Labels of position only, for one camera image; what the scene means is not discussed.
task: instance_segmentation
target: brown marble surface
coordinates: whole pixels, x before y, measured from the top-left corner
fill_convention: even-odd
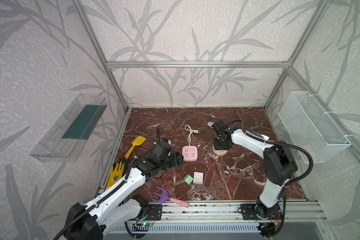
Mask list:
[[[170,197],[181,200],[254,200],[258,198],[265,184],[262,159],[244,147],[234,145],[225,156],[217,156],[212,151],[212,140],[216,137],[209,121],[223,119],[228,123],[242,119],[248,130],[260,132],[276,141],[269,120],[263,108],[134,108],[129,117],[116,160],[128,151],[135,137],[141,135],[147,140],[135,147],[129,159],[149,149],[155,141],[156,126],[161,127],[161,137],[172,142],[175,150],[180,151],[188,145],[189,124],[198,129],[192,135],[191,145],[198,148],[195,162],[183,162],[181,166],[167,169],[161,179],[150,179],[132,194],[140,194],[145,199],[153,198],[155,187],[166,189]],[[203,185],[187,185],[183,178],[193,172],[204,173]],[[288,199],[304,199],[297,183],[286,190]]]

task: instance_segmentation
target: white mesh basket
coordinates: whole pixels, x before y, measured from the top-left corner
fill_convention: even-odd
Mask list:
[[[326,162],[350,146],[350,141],[307,91],[291,92],[279,112],[294,144],[308,151],[313,162]],[[305,163],[308,158],[300,152]]]

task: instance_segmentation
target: wall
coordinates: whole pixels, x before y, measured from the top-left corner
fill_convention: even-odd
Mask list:
[[[360,141],[360,1],[332,1],[294,68]],[[291,91],[287,77],[267,114],[278,137],[291,142],[277,113]],[[299,160],[300,175],[307,164]],[[360,240],[360,164],[346,149],[315,164],[300,181],[310,200],[318,200],[339,240]]]
[[[108,107],[77,161],[31,157],[78,93]],[[0,239],[53,238],[92,199],[123,115],[69,1],[0,1]]]
[[[285,61],[319,0],[82,0],[108,61]],[[130,106],[263,106],[280,69],[123,68]]]

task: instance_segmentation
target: beige round power strip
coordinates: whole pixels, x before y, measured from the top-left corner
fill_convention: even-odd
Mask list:
[[[218,156],[224,156],[228,152],[228,150],[215,150],[213,147],[212,150]]]

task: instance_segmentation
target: purple fork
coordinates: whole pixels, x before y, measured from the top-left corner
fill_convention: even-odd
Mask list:
[[[158,202],[159,204],[163,204],[164,202],[166,202],[166,201],[171,201],[171,202],[174,202],[174,203],[176,203],[176,204],[178,204],[178,205],[180,205],[180,206],[183,206],[183,207],[186,207],[186,208],[188,208],[189,207],[189,202],[185,202],[185,201],[183,201],[183,200],[180,200],[180,199],[174,199],[173,197],[168,197],[168,192],[167,192],[167,190],[165,190],[165,189],[163,189],[163,188],[161,188],[161,187],[156,187],[157,189],[159,189],[159,190],[162,190],[162,194],[159,194],[159,193],[157,193],[157,192],[154,192],[154,194],[156,195],[156,196],[159,196],[160,197],[160,199],[159,200],[156,200],[156,199],[151,199],[152,201],[154,201],[154,202]]]

